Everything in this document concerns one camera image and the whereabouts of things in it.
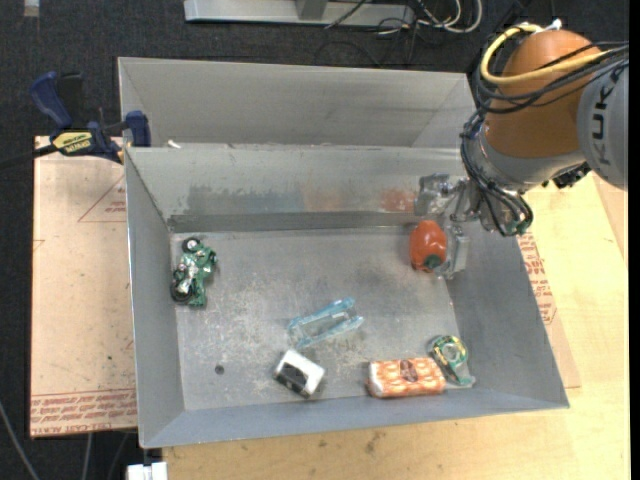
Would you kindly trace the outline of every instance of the orange toy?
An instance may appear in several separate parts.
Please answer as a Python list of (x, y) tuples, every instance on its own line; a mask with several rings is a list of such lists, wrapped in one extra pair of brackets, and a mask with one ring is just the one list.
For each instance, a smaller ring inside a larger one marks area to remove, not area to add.
[(433, 272), (447, 259), (447, 235), (435, 221), (420, 221), (409, 237), (409, 252), (413, 268)]

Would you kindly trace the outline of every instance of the blue clamp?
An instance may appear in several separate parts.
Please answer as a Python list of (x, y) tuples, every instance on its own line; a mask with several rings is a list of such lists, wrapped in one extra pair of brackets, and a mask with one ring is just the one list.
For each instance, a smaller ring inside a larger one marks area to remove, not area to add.
[[(102, 127), (91, 121), (85, 129), (73, 129), (73, 117), (60, 99), (56, 79), (56, 72), (49, 71), (38, 77), (29, 88), (29, 94), (38, 109), (56, 123), (56, 130), (49, 136), (51, 145), (41, 148), (41, 154), (58, 151), (65, 156), (91, 155), (122, 163), (122, 148), (105, 133), (115, 129), (130, 129), (134, 146), (151, 146), (149, 122), (139, 110), (129, 112), (123, 122), (113, 126)], [(39, 156), (39, 151), (35, 151), (34, 156)]]

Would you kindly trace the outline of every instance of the toy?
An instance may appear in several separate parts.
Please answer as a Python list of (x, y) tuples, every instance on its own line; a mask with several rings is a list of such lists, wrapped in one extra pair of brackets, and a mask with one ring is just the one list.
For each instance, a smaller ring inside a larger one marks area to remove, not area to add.
[(195, 237), (182, 242), (183, 254), (173, 271), (171, 297), (178, 304), (204, 306), (207, 301), (204, 280), (218, 262), (215, 251)]

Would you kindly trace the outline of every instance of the orange object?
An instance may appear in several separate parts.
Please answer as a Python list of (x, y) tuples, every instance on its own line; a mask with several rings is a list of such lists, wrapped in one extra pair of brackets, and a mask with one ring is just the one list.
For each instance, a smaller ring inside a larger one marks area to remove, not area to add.
[[(579, 34), (568, 30), (546, 30), (528, 36), (513, 52), (504, 68), (503, 75), (514, 76), (535, 71), (560, 57), (568, 55), (590, 42)], [(581, 51), (573, 58), (599, 52), (594, 46)], [(533, 92), (553, 82), (570, 71), (558, 70), (545, 76), (501, 87), (506, 96)], [(582, 86), (590, 75), (556, 89), (536, 101), (536, 105), (508, 114), (489, 113), (484, 122), (487, 142), (493, 149), (516, 158), (546, 158), (571, 153), (580, 148), (576, 116), (582, 96)], [(544, 105), (557, 99), (552, 105)], [(496, 99), (492, 110), (501, 110), (511, 104)]]
[(413, 268), (433, 272), (447, 259), (447, 235), (437, 222), (420, 221), (409, 237), (409, 252)]
[(367, 389), (376, 398), (438, 395), (446, 384), (442, 370), (430, 357), (369, 363)]

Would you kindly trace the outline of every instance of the orange packaged item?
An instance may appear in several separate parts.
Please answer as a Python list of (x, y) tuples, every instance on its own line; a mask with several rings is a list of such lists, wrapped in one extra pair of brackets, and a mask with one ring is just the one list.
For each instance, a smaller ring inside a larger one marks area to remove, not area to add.
[(440, 367), (430, 357), (369, 363), (367, 389), (376, 398), (438, 395), (446, 383)]
[(409, 236), (409, 253), (413, 268), (432, 272), (447, 259), (447, 235), (437, 222), (420, 221)]

